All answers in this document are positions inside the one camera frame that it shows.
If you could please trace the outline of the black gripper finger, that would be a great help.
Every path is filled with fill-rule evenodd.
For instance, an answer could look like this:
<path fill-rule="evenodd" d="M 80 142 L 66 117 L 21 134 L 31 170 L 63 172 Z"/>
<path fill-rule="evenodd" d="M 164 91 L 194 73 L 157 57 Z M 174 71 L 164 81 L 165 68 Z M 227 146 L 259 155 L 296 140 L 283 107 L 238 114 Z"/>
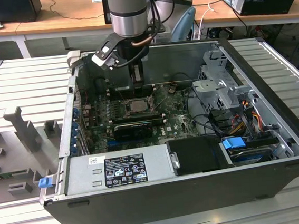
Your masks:
<path fill-rule="evenodd" d="M 144 84 L 144 73 L 143 73 L 142 61 L 131 63 L 129 65 L 129 74 L 132 80 L 133 88 L 134 89 L 142 88 Z"/>

